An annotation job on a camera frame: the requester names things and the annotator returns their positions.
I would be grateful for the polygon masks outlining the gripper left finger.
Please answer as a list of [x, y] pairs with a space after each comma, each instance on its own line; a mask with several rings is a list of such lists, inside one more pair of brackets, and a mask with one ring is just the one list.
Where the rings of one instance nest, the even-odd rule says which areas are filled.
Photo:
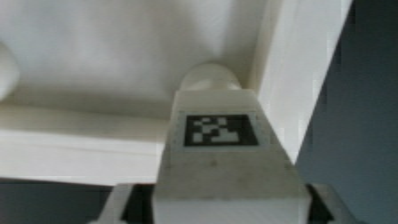
[[118, 184], [98, 218], [88, 224], [155, 224], [153, 184]]

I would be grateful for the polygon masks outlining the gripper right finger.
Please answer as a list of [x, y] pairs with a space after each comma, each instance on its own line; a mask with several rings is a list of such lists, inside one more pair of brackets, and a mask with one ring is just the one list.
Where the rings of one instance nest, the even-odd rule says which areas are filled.
[[312, 183], [308, 190], [313, 198], [308, 224], [361, 224], [335, 188]]

